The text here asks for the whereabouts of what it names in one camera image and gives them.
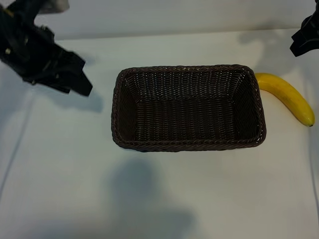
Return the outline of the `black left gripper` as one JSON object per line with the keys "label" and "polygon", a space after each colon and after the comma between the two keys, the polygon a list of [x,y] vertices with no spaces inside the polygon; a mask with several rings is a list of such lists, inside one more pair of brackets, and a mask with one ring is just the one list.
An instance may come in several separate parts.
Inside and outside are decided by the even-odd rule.
{"label": "black left gripper", "polygon": [[49,0],[15,0],[0,6],[0,59],[26,82],[89,96],[93,86],[83,72],[55,74],[60,68],[82,70],[85,60],[75,52],[55,50],[54,33],[35,25],[36,16],[48,6]]}

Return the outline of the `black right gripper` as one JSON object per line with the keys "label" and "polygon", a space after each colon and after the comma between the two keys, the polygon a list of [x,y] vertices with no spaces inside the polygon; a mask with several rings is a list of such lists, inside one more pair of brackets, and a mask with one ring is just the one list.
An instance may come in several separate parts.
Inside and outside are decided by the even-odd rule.
{"label": "black right gripper", "polygon": [[319,48],[319,15],[314,13],[303,20],[301,31],[297,31],[293,36],[293,43],[290,46],[295,57],[306,54],[309,51]]}

